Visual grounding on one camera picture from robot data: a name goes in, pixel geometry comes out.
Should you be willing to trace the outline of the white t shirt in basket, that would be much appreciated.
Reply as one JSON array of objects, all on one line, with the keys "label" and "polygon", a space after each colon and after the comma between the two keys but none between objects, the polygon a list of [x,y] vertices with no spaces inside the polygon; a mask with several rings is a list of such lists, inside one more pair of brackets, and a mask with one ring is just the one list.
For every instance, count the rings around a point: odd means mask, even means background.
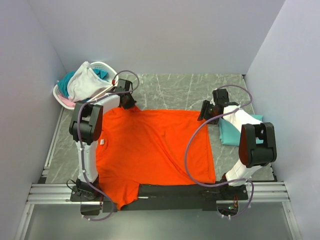
[{"label": "white t shirt in basket", "polygon": [[111,86],[112,84],[107,80],[100,79],[94,73],[91,64],[85,61],[67,84],[68,99],[72,102],[91,99]]}]

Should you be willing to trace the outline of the aluminium frame rail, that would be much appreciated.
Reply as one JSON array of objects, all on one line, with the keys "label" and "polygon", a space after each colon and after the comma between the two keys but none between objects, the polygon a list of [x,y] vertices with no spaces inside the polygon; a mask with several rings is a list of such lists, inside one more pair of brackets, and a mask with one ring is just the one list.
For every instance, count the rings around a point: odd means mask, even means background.
[{"label": "aluminium frame rail", "polygon": [[[78,175],[78,153],[69,124],[72,111],[62,109],[57,121],[51,146],[42,171],[41,179],[31,186],[27,197],[28,204],[69,204],[71,190],[66,186],[68,179]],[[224,146],[219,140],[219,127],[209,127],[211,148],[213,150],[215,172],[217,177],[228,171],[237,158],[235,146]],[[253,175],[254,203],[289,202],[290,198],[283,182],[272,176],[273,169],[266,166]]]}]

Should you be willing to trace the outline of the pink t shirt in basket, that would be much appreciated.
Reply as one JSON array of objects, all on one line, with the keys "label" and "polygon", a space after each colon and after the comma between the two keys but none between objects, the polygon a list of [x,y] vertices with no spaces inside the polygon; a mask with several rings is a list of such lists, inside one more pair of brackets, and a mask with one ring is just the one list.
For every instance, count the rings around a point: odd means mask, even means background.
[{"label": "pink t shirt in basket", "polygon": [[61,94],[57,95],[58,102],[66,109],[72,110],[74,109],[76,103],[70,101],[69,99],[65,98]]}]

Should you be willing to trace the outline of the white plastic laundry basket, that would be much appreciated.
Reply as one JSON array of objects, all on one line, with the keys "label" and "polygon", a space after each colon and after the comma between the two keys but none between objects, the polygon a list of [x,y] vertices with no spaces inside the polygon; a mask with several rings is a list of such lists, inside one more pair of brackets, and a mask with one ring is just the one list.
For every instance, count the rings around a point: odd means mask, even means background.
[{"label": "white plastic laundry basket", "polygon": [[79,101],[92,101],[118,84],[117,72],[104,62],[83,62],[67,73],[53,88],[53,96],[65,109],[73,110]]}]

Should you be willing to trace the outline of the folded teal t shirt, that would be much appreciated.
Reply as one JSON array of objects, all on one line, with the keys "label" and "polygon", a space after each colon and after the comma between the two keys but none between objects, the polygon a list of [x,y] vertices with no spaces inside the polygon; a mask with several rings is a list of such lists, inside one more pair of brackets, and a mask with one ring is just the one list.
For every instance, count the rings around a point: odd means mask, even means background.
[{"label": "folded teal t shirt", "polygon": [[241,133],[232,123],[225,120],[223,117],[219,120],[219,132],[219,139],[223,145],[240,145]]}]

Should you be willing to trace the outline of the orange t shirt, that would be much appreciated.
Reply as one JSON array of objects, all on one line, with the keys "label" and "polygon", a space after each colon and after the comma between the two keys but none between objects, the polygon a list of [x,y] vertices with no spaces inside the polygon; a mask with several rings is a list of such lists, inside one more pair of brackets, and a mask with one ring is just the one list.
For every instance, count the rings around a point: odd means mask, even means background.
[{"label": "orange t shirt", "polygon": [[206,125],[191,110],[125,110],[103,115],[96,148],[101,189],[118,209],[138,199],[140,185],[178,186],[216,181]]}]

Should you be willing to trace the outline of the teal t shirt in basket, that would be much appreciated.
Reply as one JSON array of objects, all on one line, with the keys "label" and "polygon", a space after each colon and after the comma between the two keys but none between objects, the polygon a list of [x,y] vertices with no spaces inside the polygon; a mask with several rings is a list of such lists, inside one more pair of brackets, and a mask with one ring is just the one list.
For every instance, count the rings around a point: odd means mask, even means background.
[{"label": "teal t shirt in basket", "polygon": [[[106,80],[107,77],[109,76],[107,71],[104,71],[102,69],[98,69],[98,68],[93,68],[92,69],[94,71],[94,73],[102,80]],[[62,95],[66,98],[69,97],[69,92],[68,92],[68,83],[70,81],[70,79],[74,76],[75,71],[71,71],[69,73],[67,73],[64,78],[62,80],[60,80],[57,85],[58,85],[58,89],[60,90],[60,92],[62,93]]]}]

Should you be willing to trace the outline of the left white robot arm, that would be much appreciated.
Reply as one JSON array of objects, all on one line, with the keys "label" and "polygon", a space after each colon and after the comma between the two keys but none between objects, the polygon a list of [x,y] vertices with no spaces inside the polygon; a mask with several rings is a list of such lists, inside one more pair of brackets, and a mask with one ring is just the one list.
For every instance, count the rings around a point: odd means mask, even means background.
[{"label": "left white robot arm", "polygon": [[133,108],[136,104],[132,97],[133,90],[131,81],[120,78],[111,90],[75,105],[69,133],[77,147],[79,173],[74,182],[72,197],[94,201],[102,195],[96,167],[96,148],[102,133],[103,115],[118,107],[125,110]]}]

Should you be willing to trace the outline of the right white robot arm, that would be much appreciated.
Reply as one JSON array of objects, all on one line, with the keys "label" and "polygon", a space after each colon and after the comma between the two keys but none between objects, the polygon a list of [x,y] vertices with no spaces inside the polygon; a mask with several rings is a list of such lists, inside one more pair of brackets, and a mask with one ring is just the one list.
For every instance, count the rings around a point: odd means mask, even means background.
[{"label": "right white robot arm", "polygon": [[262,122],[245,112],[241,105],[231,102],[225,88],[212,91],[213,100],[204,100],[198,121],[219,125],[228,123],[239,135],[238,161],[226,172],[218,187],[222,198],[230,200],[251,176],[277,159],[274,125]]}]

